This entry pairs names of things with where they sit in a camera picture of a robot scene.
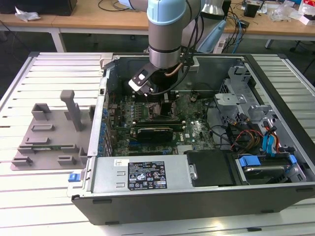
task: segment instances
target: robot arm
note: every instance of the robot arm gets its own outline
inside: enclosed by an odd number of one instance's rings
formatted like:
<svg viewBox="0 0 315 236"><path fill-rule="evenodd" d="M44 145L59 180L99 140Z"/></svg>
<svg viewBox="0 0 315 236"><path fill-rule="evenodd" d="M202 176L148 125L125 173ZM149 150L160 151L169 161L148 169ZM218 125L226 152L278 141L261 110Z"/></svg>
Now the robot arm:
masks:
<svg viewBox="0 0 315 236"><path fill-rule="evenodd" d="M204 0L120 0L132 9L146 11L149 19L150 63L140 69L129 85L139 94L153 89L148 79L156 72L174 71L179 63L183 29L199 16Z"/></svg>

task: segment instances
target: blue latch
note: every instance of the blue latch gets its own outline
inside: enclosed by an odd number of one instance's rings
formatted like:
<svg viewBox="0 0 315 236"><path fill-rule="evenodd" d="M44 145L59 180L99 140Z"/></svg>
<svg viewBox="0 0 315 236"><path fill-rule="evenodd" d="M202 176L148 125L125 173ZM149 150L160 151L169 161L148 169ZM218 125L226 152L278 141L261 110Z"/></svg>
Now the blue latch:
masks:
<svg viewBox="0 0 315 236"><path fill-rule="evenodd" d="M80 174L75 174L75 173L71 173L69 174L69 178L68 178L68 182L72 183L72 182L80 182L81 175Z"/></svg>
<svg viewBox="0 0 315 236"><path fill-rule="evenodd" d="M261 163L259 161L258 156L242 156L239 159L241 166L260 166Z"/></svg>
<svg viewBox="0 0 315 236"><path fill-rule="evenodd" d="M297 160L296 160L294 155L290 155L289 158L290 158L290 161L292 162L292 164L297 163Z"/></svg>

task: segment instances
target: circuit board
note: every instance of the circuit board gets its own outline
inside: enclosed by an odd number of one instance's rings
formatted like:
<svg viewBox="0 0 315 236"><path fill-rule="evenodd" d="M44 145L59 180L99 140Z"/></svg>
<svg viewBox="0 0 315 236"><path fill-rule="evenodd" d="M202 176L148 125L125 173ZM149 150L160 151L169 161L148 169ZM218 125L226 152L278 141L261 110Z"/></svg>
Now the circuit board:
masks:
<svg viewBox="0 0 315 236"><path fill-rule="evenodd" d="M158 102L137 102L128 96L108 105L112 156L183 154L185 150L215 148L202 100L192 102L189 94L182 93L167 115L161 115L159 108ZM171 129L172 137L167 142L138 141L136 133L148 128Z"/></svg>

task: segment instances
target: warning label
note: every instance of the warning label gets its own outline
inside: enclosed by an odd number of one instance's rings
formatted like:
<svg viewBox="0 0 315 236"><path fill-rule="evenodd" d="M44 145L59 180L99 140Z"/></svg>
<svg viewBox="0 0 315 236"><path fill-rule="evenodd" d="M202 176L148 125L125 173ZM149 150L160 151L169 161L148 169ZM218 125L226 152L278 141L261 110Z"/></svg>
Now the warning label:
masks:
<svg viewBox="0 0 315 236"><path fill-rule="evenodd" d="M164 161L128 163L128 189L167 188Z"/></svg>

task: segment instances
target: floor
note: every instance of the floor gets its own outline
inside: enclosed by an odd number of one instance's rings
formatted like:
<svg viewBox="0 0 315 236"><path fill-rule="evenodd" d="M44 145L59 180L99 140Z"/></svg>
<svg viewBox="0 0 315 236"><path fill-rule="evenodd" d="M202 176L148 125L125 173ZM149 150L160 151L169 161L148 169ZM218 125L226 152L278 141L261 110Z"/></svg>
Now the floor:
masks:
<svg viewBox="0 0 315 236"><path fill-rule="evenodd" d="M6 32L7 41L0 42L0 98L11 84L15 75L28 56L28 51L11 33ZM55 52L53 40L48 33L19 32L19 39L33 52ZM148 46L148 37L137 35L131 40L128 35L96 35L63 34L68 52L142 52ZM270 49L265 49L266 40L244 39L237 53L250 54L285 54L291 62L303 72L315 58L315 44L303 42L293 53L289 49L295 41L274 41ZM305 76L311 83L315 82L315 63L308 69Z"/></svg>

